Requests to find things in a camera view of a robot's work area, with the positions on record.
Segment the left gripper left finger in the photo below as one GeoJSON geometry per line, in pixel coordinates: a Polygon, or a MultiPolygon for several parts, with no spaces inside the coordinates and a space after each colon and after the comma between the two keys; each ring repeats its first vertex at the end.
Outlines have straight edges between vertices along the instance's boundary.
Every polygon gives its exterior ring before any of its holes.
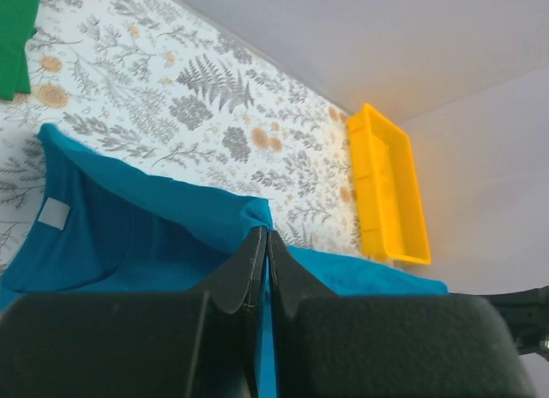
{"type": "Polygon", "coordinates": [[[4,397],[256,397],[266,231],[184,292],[43,292],[1,319],[4,397]]]}

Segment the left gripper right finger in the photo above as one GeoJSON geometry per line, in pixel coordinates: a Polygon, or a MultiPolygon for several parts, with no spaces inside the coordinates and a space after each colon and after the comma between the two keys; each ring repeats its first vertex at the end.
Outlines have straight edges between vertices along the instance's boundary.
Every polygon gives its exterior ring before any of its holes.
{"type": "Polygon", "coordinates": [[[268,236],[281,397],[532,397],[510,332],[473,295],[340,296],[268,236]]]}

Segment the blue t shirt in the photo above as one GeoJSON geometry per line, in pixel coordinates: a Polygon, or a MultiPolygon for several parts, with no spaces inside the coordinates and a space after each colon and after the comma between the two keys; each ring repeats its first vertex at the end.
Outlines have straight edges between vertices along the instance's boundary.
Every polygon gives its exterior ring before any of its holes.
{"type": "MultiPolygon", "coordinates": [[[[277,396],[268,202],[150,176],[45,124],[39,215],[1,279],[1,312],[43,292],[184,292],[229,259],[250,231],[266,231],[261,370],[256,397],[277,396]]],[[[444,283],[376,262],[288,246],[338,295],[444,295],[444,283]]]]}

